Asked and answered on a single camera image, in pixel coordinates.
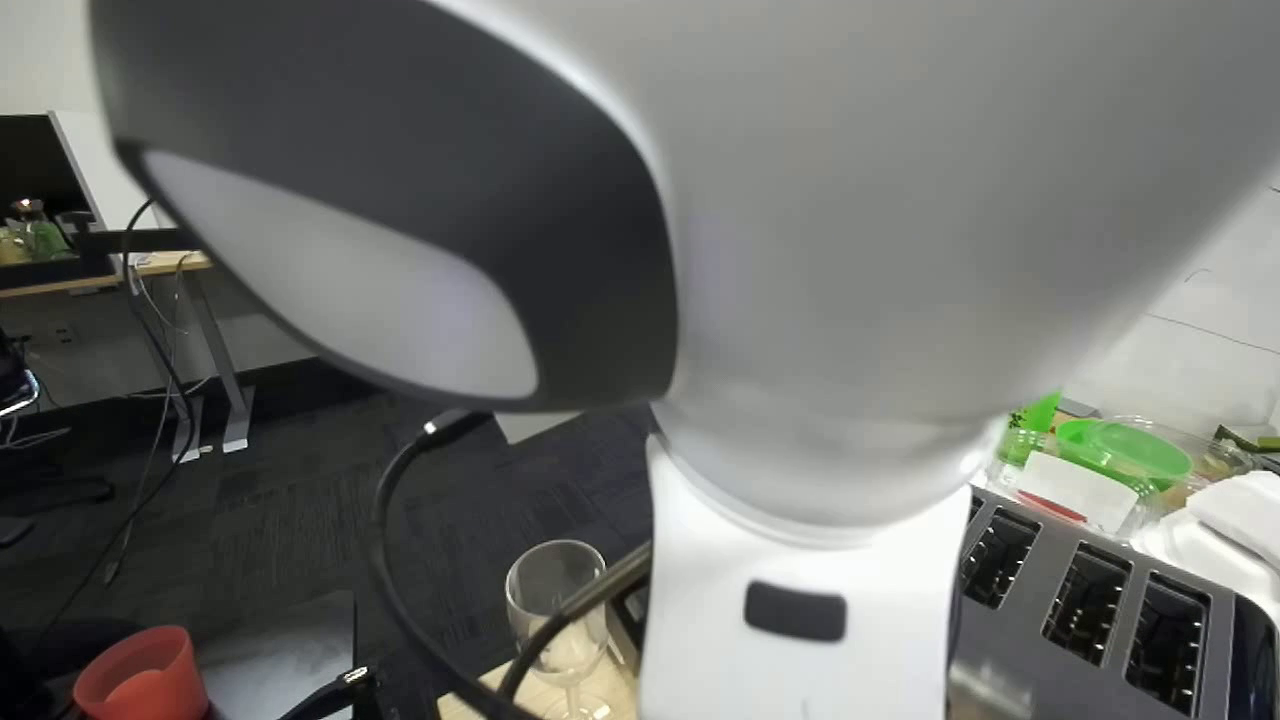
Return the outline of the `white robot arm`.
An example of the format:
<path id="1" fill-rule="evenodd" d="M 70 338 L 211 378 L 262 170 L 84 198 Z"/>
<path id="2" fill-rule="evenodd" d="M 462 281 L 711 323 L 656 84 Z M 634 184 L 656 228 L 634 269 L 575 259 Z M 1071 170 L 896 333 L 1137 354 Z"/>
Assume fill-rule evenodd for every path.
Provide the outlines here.
<path id="1" fill-rule="evenodd" d="M 130 176 L 448 412 L 652 420 L 644 720 L 945 720 L 978 478 L 1280 159 L 1280 0 L 90 0 Z"/>

